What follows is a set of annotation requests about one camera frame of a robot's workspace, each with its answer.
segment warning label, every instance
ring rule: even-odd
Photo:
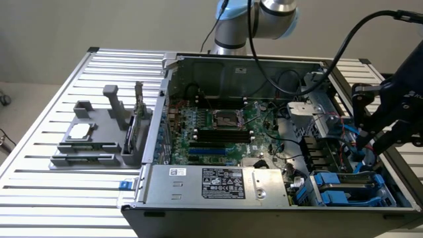
[[[210,199],[246,199],[242,169],[203,169],[202,196]]]

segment blue latch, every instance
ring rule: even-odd
[[[120,191],[131,191],[131,190],[132,190],[132,182],[130,182],[130,181],[120,181],[119,190],[120,190]]]

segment metal slotted table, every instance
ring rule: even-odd
[[[95,108],[110,108],[102,93],[104,85],[119,86],[119,100],[134,108],[134,86],[142,81],[144,102],[154,109],[163,79],[163,55],[116,49],[86,54],[0,167],[0,237],[136,237],[116,205],[119,182],[136,178],[139,171],[51,171],[48,164],[74,118],[75,102],[90,100]],[[373,65],[358,59],[342,60],[338,68],[350,84],[379,84],[383,80]],[[370,112],[378,103],[375,100],[367,107]],[[398,151],[423,180],[423,148],[406,144]],[[422,236],[423,226],[395,230],[379,238]]]

